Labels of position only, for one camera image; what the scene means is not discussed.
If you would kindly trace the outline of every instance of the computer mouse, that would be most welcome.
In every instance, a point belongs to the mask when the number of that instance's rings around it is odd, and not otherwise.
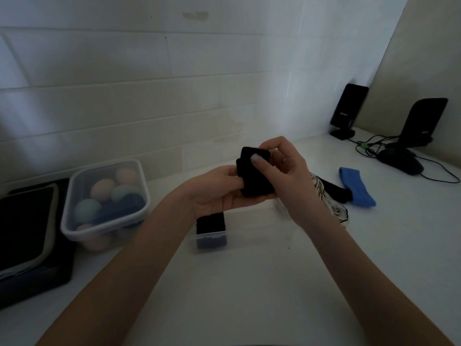
[[[409,175],[419,175],[424,168],[416,160],[415,154],[405,148],[387,148],[376,155],[376,158],[389,166],[402,170]]]

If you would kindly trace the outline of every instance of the black speaker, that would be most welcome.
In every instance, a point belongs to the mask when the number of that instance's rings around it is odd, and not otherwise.
[[[345,140],[355,135],[351,127],[362,108],[368,91],[369,88],[366,86],[350,83],[346,85],[330,121],[331,125],[339,128],[330,133],[332,136]]]
[[[400,138],[389,143],[388,148],[425,147],[432,142],[440,117],[447,106],[447,98],[424,98],[418,100],[410,109]]]

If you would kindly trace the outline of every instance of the right hand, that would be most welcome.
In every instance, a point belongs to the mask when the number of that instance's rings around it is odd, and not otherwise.
[[[314,214],[322,204],[306,161],[283,136],[270,139],[259,148],[271,152],[271,163],[257,154],[251,157],[251,162],[269,180],[293,221],[300,226],[307,212],[313,210]]]

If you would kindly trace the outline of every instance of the black sock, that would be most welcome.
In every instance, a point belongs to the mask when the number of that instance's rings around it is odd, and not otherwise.
[[[341,188],[337,185],[334,185],[328,181],[325,181],[319,177],[320,181],[323,183],[323,188],[334,200],[338,203],[347,203],[352,200],[352,192],[347,188]]]

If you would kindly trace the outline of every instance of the clear plastic container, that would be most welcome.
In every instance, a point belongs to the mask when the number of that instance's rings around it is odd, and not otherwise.
[[[127,159],[72,175],[61,232],[91,251],[126,241],[146,218],[150,203],[141,163]]]

